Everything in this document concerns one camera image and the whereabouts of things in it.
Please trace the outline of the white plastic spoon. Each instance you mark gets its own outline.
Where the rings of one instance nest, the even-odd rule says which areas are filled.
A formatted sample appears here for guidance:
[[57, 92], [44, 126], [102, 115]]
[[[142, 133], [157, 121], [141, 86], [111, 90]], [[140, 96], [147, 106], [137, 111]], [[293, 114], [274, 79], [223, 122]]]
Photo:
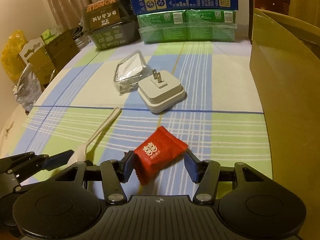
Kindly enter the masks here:
[[116, 107], [112, 110], [111, 114], [106, 120], [99, 126], [99, 128], [93, 133], [93, 135], [82, 145], [80, 145], [69, 158], [67, 165], [71, 166], [76, 162], [83, 162], [87, 158], [87, 148], [94, 141], [94, 139], [100, 135], [100, 133], [110, 125], [121, 113], [121, 108]]

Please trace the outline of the red snack packet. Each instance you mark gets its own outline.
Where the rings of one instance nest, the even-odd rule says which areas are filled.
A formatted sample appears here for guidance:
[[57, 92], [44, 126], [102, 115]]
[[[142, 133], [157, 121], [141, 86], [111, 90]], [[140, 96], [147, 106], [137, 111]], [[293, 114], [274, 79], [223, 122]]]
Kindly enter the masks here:
[[142, 185], [147, 185], [162, 168], [181, 156], [188, 145], [160, 126], [135, 150], [134, 169]]

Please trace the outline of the white plug night light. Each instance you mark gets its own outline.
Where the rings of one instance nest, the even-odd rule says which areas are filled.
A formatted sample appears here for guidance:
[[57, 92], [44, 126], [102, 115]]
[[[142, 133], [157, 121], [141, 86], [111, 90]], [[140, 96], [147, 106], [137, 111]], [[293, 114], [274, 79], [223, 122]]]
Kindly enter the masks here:
[[138, 93], [147, 108], [155, 114], [161, 113], [182, 101], [185, 90], [178, 78], [167, 70], [153, 70], [153, 74], [140, 80]]

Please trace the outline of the clear plastic packet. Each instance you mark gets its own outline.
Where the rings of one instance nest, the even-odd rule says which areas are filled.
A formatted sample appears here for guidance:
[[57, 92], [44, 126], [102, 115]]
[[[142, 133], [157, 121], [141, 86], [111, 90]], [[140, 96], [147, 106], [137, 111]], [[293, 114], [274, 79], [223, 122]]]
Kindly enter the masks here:
[[146, 61], [140, 50], [135, 50], [121, 60], [114, 74], [114, 85], [120, 94], [131, 92], [138, 87], [141, 79], [146, 77]]

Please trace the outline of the white plastic bag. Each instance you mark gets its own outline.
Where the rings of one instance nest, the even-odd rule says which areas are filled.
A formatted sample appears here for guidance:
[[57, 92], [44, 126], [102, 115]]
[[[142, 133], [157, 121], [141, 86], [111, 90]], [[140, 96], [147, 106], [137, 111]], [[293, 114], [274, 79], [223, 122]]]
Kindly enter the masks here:
[[33, 65], [28, 63], [13, 88], [15, 101], [26, 112], [30, 112], [43, 92], [43, 87], [33, 72]]

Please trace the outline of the brown cardboard box stack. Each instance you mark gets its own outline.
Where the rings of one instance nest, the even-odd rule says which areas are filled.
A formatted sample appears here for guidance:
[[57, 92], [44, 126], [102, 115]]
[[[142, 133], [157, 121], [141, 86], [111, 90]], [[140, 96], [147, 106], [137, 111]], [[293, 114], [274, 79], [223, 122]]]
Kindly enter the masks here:
[[48, 41], [41, 37], [29, 41], [23, 46], [17, 58], [25, 66], [31, 63], [32, 70], [41, 85], [47, 86], [89, 42], [82, 29], [77, 27], [55, 35]]

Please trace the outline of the yellow plastic bag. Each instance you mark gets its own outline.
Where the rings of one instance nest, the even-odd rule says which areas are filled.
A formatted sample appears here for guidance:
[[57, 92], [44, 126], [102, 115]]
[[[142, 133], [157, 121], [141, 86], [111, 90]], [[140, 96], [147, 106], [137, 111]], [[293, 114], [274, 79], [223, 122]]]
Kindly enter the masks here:
[[2, 51], [2, 66], [13, 83], [17, 83], [22, 74], [25, 63], [21, 59], [19, 53], [28, 43], [22, 30], [14, 31], [8, 38], [8, 41]]

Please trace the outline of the open cardboard box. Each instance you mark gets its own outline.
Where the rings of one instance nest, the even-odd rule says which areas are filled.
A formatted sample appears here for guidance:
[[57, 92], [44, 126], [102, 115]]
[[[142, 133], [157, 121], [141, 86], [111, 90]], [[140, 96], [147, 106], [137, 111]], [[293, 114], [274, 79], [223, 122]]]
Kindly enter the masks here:
[[319, 236], [319, 59], [261, 10], [253, 12], [250, 70], [270, 141], [273, 178], [306, 205], [300, 236]]

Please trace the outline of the black hot pot bowl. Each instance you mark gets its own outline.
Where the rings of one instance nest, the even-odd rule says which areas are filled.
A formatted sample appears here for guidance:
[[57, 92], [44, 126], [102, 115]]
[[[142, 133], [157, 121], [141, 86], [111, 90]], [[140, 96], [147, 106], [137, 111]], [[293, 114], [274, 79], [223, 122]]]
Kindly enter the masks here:
[[82, 10], [83, 32], [100, 50], [140, 39], [130, 0], [100, 0]]

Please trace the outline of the green drink carton pack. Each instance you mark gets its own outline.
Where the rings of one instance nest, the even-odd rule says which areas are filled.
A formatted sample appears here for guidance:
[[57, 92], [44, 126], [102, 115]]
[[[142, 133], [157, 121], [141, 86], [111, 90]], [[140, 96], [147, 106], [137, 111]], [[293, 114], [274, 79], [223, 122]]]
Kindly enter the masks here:
[[233, 42], [236, 30], [234, 10], [177, 10], [138, 15], [144, 43], [181, 41]]

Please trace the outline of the dark red gift box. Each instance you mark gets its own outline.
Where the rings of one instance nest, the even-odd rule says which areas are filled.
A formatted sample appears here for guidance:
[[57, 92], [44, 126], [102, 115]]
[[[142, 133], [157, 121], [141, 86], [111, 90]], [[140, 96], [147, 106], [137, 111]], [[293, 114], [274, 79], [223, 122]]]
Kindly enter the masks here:
[[290, 0], [249, 0], [248, 38], [250, 43], [252, 43], [254, 8], [264, 9], [267, 11], [288, 15], [289, 7], [290, 7]]

